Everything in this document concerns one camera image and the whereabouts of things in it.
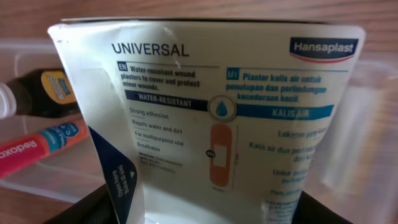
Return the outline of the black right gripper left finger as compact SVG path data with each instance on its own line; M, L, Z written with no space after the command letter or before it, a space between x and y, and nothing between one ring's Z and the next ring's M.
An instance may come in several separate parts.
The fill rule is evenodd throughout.
M118 224L106 184L45 224Z

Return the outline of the orange tube white cap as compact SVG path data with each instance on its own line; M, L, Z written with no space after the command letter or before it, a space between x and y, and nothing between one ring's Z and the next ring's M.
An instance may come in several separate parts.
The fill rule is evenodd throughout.
M90 136L82 119L45 128L1 144L1 178L5 178L58 150L73 146Z

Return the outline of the white bandage box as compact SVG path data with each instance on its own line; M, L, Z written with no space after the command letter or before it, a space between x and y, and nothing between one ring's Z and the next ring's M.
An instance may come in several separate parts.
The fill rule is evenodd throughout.
M292 223L360 26L92 18L48 29L119 223Z

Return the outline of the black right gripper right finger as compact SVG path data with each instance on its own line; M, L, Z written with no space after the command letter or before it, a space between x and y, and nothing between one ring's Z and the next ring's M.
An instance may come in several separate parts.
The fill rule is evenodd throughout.
M292 224L352 224L303 191Z

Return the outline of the dark bottle white cap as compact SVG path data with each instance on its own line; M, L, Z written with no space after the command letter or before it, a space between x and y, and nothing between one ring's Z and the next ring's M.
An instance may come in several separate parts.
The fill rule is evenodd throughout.
M1 83L1 119L61 118L79 112L72 86L62 68L36 69Z

